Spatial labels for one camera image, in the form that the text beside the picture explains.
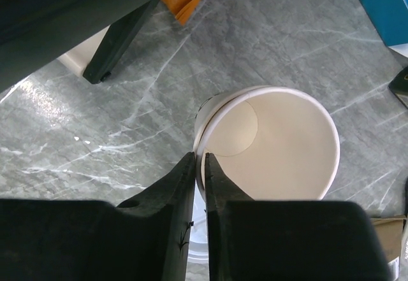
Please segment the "beige three-tier shelf rack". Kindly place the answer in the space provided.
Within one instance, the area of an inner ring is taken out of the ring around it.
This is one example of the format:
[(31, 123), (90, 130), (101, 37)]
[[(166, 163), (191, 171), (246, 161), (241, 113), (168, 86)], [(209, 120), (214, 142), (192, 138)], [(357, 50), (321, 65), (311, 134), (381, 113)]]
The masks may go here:
[(1, 0), (1, 90), (71, 50), (105, 27), (112, 25), (88, 80), (96, 83), (102, 70), (118, 58), (114, 42), (141, 24), (159, 0)]

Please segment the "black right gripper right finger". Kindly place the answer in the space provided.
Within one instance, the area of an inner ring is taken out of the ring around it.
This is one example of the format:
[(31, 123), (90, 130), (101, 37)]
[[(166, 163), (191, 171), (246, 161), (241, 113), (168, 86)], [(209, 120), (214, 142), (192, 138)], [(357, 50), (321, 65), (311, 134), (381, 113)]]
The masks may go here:
[(214, 154), (205, 155), (205, 201), (209, 273), (211, 280), (233, 280), (236, 268), (234, 252), (233, 204), (251, 201), (222, 170)]

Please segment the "white cup lid stack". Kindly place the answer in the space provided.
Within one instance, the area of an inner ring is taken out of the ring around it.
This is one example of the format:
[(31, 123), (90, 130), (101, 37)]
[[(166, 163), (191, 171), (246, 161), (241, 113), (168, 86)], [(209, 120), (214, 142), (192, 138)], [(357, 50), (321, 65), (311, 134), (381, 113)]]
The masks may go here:
[(208, 237), (206, 204), (198, 186), (194, 187), (193, 201), (193, 226), (190, 231), (189, 251), (187, 262), (195, 264), (208, 264)]

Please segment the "brown kraft coffee pouch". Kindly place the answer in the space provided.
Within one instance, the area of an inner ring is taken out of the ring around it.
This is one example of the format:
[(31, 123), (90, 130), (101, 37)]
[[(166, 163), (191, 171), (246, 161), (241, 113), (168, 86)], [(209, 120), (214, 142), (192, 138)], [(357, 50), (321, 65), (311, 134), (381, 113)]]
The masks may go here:
[(399, 279), (401, 265), (407, 264), (406, 220), (405, 215), (371, 218), (382, 249), (386, 254), (392, 280)]

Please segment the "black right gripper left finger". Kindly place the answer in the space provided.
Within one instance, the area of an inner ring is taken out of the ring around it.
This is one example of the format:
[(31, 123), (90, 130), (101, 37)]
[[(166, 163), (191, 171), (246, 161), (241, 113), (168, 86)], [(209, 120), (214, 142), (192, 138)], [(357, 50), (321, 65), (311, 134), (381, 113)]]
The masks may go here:
[(188, 152), (164, 177), (117, 208), (137, 221), (136, 280), (184, 280), (186, 277), (196, 156)]

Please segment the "black flat box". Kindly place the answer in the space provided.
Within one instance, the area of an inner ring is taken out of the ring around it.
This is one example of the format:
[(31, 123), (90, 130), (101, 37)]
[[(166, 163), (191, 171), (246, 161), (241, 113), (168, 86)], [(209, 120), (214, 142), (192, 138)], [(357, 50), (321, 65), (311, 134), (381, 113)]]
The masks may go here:
[(388, 85), (390, 92), (408, 108), (408, 67), (401, 70)]

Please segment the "blue flat box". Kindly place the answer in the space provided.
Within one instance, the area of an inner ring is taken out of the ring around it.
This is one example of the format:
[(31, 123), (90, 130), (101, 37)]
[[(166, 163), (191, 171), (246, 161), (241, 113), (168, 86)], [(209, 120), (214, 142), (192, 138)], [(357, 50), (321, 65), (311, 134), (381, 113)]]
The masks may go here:
[(407, 0), (359, 0), (387, 47), (407, 43)]

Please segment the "white paper coffee cup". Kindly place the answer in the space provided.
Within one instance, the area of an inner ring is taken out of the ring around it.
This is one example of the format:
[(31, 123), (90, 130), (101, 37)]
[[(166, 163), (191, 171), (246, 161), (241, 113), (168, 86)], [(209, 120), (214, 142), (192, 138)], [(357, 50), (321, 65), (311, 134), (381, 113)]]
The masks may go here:
[(194, 124), (196, 181), (205, 193), (205, 156), (213, 154), (239, 188), (257, 200), (322, 199), (340, 162), (336, 125), (312, 96), (255, 86), (205, 101)]

